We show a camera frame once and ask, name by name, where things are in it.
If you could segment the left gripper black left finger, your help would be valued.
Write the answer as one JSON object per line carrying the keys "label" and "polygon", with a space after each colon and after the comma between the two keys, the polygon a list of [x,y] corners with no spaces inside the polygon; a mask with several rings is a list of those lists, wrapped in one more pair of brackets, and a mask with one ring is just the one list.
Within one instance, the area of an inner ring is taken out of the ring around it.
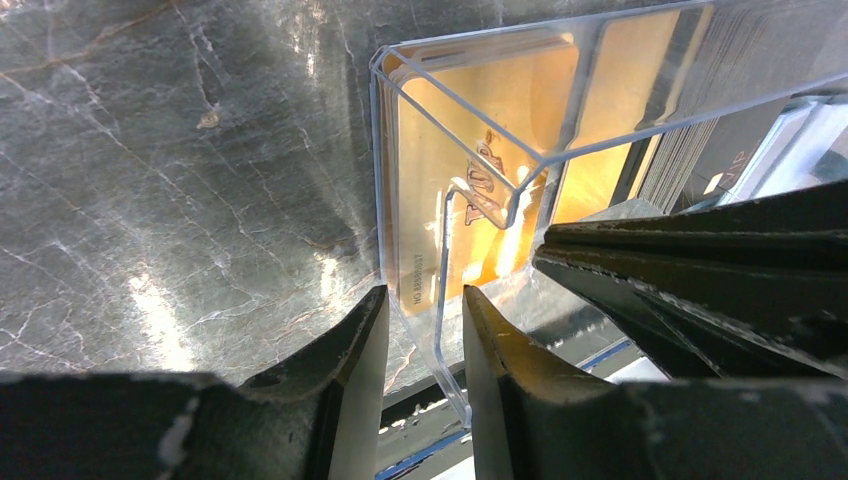
{"label": "left gripper black left finger", "polygon": [[371,479],[390,305],[233,386],[208,373],[1,377],[5,479]]}

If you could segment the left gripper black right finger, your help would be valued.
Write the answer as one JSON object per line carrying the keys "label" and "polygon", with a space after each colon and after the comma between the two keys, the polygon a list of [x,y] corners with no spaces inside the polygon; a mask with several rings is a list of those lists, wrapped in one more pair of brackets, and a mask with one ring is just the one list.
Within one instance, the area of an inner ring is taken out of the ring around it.
{"label": "left gripper black right finger", "polygon": [[514,327],[476,287],[463,340],[480,479],[843,479],[847,385],[610,383]]}

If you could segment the light blue card holder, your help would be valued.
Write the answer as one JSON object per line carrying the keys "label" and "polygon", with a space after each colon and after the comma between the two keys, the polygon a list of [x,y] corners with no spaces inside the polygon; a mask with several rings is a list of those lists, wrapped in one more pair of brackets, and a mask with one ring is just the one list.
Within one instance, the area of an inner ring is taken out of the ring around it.
{"label": "light blue card holder", "polygon": [[793,99],[719,206],[847,178],[847,95]]}

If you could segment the clear box with gold cards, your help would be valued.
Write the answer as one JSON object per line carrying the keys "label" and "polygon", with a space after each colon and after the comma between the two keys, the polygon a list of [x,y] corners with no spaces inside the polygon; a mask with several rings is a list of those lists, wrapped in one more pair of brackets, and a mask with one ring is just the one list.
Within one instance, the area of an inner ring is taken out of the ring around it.
{"label": "clear box with gold cards", "polygon": [[843,1],[654,1],[381,48],[380,264],[463,425],[467,285],[528,282],[554,223],[706,209],[798,97],[847,95]]}

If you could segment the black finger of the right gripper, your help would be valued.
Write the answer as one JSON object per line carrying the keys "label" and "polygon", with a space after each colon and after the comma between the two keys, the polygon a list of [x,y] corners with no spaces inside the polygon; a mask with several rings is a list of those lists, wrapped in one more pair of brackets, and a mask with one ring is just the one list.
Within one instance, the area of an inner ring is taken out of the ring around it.
{"label": "black finger of the right gripper", "polygon": [[847,186],[695,213],[558,224],[534,267],[664,373],[847,375]]}

